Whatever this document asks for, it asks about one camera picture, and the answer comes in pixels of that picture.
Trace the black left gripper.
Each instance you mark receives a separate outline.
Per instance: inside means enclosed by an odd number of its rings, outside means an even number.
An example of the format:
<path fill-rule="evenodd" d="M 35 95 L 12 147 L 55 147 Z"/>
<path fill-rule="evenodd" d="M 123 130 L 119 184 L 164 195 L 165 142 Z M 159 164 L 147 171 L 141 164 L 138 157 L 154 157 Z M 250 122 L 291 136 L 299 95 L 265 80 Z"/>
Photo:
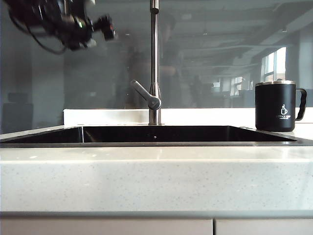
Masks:
<path fill-rule="evenodd" d="M 109 15 L 103 15 L 98 20 L 91 23 L 94 32 L 101 31 L 106 41 L 114 40 L 116 32 L 113 27 L 112 19 Z"/>

